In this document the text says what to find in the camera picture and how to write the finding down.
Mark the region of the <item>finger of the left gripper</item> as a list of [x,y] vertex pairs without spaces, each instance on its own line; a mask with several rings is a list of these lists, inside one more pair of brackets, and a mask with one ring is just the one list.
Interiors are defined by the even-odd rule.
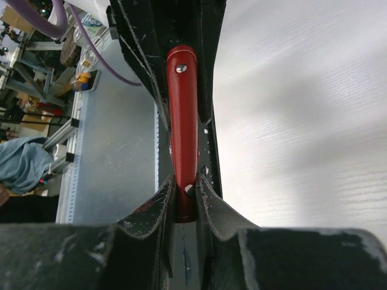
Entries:
[[124,58],[149,91],[167,131],[171,129],[165,61],[158,44],[151,1],[111,1]]
[[212,119],[213,74],[226,1],[172,1],[175,43],[193,48],[198,62],[198,114]]

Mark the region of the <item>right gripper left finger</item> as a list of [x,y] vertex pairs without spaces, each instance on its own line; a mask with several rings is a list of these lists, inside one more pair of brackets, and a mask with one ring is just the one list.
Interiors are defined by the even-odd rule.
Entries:
[[4,224],[2,289],[167,289],[175,176],[114,224]]

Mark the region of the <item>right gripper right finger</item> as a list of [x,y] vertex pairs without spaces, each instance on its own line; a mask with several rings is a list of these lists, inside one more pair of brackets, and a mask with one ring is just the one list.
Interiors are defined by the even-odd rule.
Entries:
[[264,228],[196,182],[203,289],[385,289],[386,249],[354,228]]

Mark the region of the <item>red leather card holder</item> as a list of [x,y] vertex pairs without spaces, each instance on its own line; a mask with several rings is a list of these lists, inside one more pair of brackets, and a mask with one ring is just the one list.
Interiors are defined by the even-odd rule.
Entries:
[[196,220],[195,183],[198,167],[198,64],[193,48],[179,45],[166,59],[171,152],[177,184],[176,220]]

